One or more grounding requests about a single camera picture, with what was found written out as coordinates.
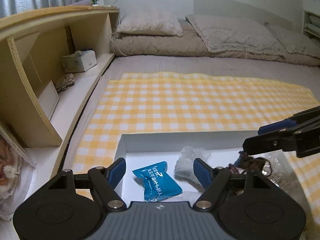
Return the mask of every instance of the blue packet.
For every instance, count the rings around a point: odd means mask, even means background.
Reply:
[[[147,202],[159,201],[182,193],[181,187],[165,172],[167,162],[155,163],[132,171],[143,179],[144,199]]]

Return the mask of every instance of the metal screw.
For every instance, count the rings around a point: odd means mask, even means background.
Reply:
[[[196,203],[196,206],[201,209],[208,209],[212,206],[212,204],[207,200],[200,200]]]
[[[121,208],[123,205],[124,203],[121,200],[111,200],[108,202],[108,206],[114,209]]]

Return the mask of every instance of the gingham cloth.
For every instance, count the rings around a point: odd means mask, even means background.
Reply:
[[[122,133],[257,130],[318,106],[305,87],[258,78],[204,74],[125,73],[109,81],[85,131],[75,173],[109,166]],[[298,159],[286,153],[320,223],[319,154]],[[90,197],[85,190],[78,193]]]

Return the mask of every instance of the gray headboard panel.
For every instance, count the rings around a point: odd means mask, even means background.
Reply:
[[[249,18],[259,23],[266,21],[292,30],[292,22],[264,9],[233,0],[193,0],[193,13],[221,17]]]

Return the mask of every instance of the white logo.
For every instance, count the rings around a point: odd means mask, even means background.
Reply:
[[[162,204],[159,204],[159,205],[156,206],[156,209],[158,209],[158,210],[161,210],[161,209],[163,209],[163,208],[165,208],[165,206],[162,205]]]

